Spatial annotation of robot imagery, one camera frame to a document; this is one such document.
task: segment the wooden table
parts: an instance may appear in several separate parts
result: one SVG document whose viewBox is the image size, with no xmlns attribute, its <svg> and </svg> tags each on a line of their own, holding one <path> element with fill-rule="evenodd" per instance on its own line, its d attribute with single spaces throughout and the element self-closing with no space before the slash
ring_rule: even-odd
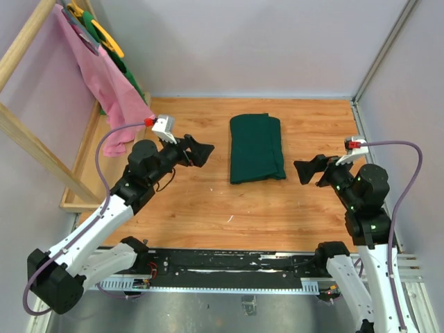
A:
<svg viewBox="0 0 444 333">
<path fill-rule="evenodd" d="M 175 180 L 104 245 L 131 235 L 164 248 L 313 251 L 319 242 L 336 240 L 355 250 L 333 190 L 315 186 L 320 175 L 302 186 L 293 166 L 294 160 L 319 153 L 345 153 L 344 138 L 357 134 L 348 101 L 153 99 L 151 107 L 176 118 L 176 137 L 188 133 L 216 148 L 202 169 L 177 166 Z M 281 121 L 287 179 L 231 185 L 229 121 L 237 114 L 264 112 Z M 155 140 L 149 130 L 146 137 Z M 113 159 L 101 160 L 114 177 L 123 171 Z M 89 214 L 83 213 L 81 221 Z"/>
</svg>

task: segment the white wall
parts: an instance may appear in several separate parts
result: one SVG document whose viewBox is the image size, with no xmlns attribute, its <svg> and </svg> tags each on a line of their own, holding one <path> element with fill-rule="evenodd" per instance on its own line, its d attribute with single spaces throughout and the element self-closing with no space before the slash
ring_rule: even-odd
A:
<svg viewBox="0 0 444 333">
<path fill-rule="evenodd" d="M 401 205 L 398 236 L 422 263 L 434 311 L 444 329 L 443 141 L 444 2 L 421 1 L 359 102 L 371 141 L 406 139 L 422 148 L 424 164 Z M 387 168 L 393 208 L 416 166 L 410 148 L 375 148 Z"/>
<path fill-rule="evenodd" d="M 405 0 L 91 0 L 156 96 L 351 97 Z"/>
<path fill-rule="evenodd" d="M 0 10 L 0 56 L 38 0 L 7 1 Z M 71 167 L 92 109 L 74 55 L 53 15 L 47 19 L 0 101 Z M 64 186 L 0 132 L 0 323 L 2 332 L 24 332 L 26 258 L 68 233 L 73 214 L 58 207 Z M 30 297 L 33 305 L 35 297 Z"/>
</svg>

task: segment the gray floor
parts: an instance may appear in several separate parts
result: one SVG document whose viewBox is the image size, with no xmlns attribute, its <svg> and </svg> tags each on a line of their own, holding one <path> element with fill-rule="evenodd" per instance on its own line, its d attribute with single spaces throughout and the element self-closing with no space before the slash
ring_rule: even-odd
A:
<svg viewBox="0 0 444 333">
<path fill-rule="evenodd" d="M 46 333 L 355 332 L 343 299 L 328 305 L 316 296 L 258 295 L 251 304 L 242 296 L 149 293 L 127 301 L 88 291 L 68 314 L 52 316 Z"/>
</svg>

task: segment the pink towel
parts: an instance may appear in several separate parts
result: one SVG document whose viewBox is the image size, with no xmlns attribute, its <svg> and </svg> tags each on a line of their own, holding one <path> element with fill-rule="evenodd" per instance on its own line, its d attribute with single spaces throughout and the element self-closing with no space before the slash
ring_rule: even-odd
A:
<svg viewBox="0 0 444 333">
<path fill-rule="evenodd" d="M 99 55 L 94 55 L 69 25 L 62 13 L 62 6 L 56 4 L 54 12 L 80 66 L 83 80 L 107 113 L 111 129 L 154 118 L 153 112 L 120 72 L 106 50 L 100 46 Z M 126 128 L 111 134 L 106 140 L 103 154 L 112 157 L 125 153 L 123 144 L 134 140 L 135 134 L 142 128 L 143 126 Z"/>
</svg>

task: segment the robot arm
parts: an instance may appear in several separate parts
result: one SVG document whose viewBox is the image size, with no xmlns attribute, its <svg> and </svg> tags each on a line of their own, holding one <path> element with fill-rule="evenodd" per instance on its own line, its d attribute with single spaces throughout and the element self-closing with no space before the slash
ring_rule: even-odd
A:
<svg viewBox="0 0 444 333">
<path fill-rule="evenodd" d="M 324 268 L 336 280 L 360 333 L 400 332 L 390 279 L 395 281 L 398 302 L 408 333 L 417 332 L 402 292 L 397 254 L 393 247 L 393 277 L 389 277 L 387 253 L 391 219 L 382 208 L 389 192 L 387 172 L 375 164 L 365 164 L 356 176 L 350 173 L 352 162 L 367 154 L 363 137 L 346 139 L 347 155 L 325 157 L 317 155 L 310 162 L 295 161 L 301 184 L 307 184 L 317 172 L 323 172 L 318 187 L 331 186 L 346 209 L 345 226 L 357 246 L 366 269 L 367 292 L 357 276 L 349 253 L 342 242 L 319 244 L 315 252 L 316 265 Z"/>
<path fill-rule="evenodd" d="M 146 267 L 148 248 L 133 237 L 100 255 L 93 252 L 120 225 L 131 219 L 154 196 L 155 185 L 177 164 L 202 167 L 214 146 L 199 144 L 191 135 L 175 138 L 171 134 L 174 119 L 160 115 L 153 132 L 163 149 L 142 140 L 133 146 L 128 165 L 106 200 L 80 227 L 43 253 L 36 249 L 28 256 L 28 278 L 53 260 L 35 279 L 31 291 L 58 314 L 69 311 L 92 285 L 125 269 Z M 67 244 L 77 239 L 74 245 Z"/>
</svg>

